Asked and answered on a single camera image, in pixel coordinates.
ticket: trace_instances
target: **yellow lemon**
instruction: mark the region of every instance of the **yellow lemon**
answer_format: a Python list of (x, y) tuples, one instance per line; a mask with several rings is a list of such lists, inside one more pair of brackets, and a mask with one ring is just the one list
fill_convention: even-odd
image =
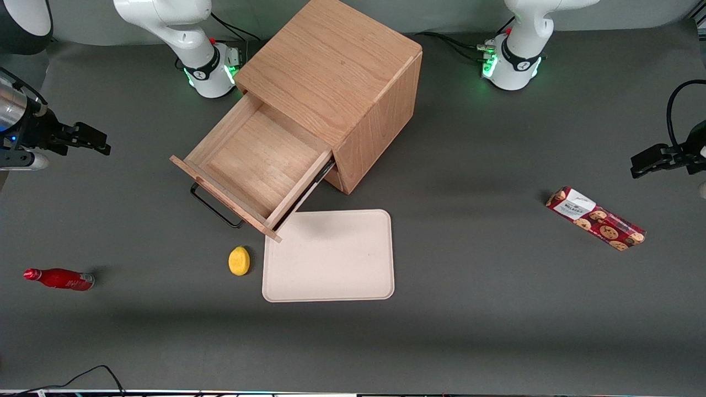
[(250, 269), (250, 255), (245, 247), (236, 247), (228, 256), (228, 267), (234, 275), (244, 275)]

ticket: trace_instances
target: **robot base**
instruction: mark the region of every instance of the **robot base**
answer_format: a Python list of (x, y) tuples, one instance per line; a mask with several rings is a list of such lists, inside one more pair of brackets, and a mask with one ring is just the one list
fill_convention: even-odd
[(235, 87), (231, 68), (240, 65), (238, 49), (229, 48), (222, 43), (217, 43), (214, 47), (220, 53), (220, 61), (208, 79), (197, 80), (186, 73), (196, 92), (206, 98), (218, 98), (229, 93)]
[[(493, 45), (499, 49), (503, 40), (507, 37), (505, 33), (496, 36), (494, 39), (486, 40), (486, 45)], [(513, 65), (500, 53), (495, 53), (483, 65), (481, 76), (490, 80), (498, 88), (507, 91), (516, 91), (524, 88), (530, 80), (537, 74), (537, 67), (542, 61), (539, 58), (534, 65), (529, 65), (527, 70), (516, 71)]]

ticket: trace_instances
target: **red cookie package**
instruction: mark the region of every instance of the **red cookie package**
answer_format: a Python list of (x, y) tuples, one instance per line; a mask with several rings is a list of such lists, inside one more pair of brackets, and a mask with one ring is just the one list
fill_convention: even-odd
[(598, 206), (583, 194), (564, 186), (546, 202), (546, 206), (575, 225), (625, 251), (645, 241), (645, 231), (605, 208)]

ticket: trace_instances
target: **gray backdrop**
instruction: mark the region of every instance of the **gray backdrop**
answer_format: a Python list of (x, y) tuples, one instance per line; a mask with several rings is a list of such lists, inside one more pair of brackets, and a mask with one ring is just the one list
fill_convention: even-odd
[[(502, 0), (344, 0), (400, 32), (491, 32), (512, 16)], [(553, 14), (557, 30), (652, 28), (678, 20), (698, 0), (601, 0), (576, 11)], [(120, 19), (111, 0), (49, 0), (55, 37), (93, 45), (159, 42)], [(213, 0), (226, 22), (261, 37), (274, 35), (306, 0)], [(207, 34), (232, 37), (213, 19), (200, 24)]]

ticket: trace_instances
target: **beige tray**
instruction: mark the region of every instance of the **beige tray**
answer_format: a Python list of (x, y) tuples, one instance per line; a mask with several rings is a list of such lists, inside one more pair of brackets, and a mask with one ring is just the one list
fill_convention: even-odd
[(265, 238), (269, 302), (382, 300), (395, 291), (390, 215), (384, 210), (294, 213)]

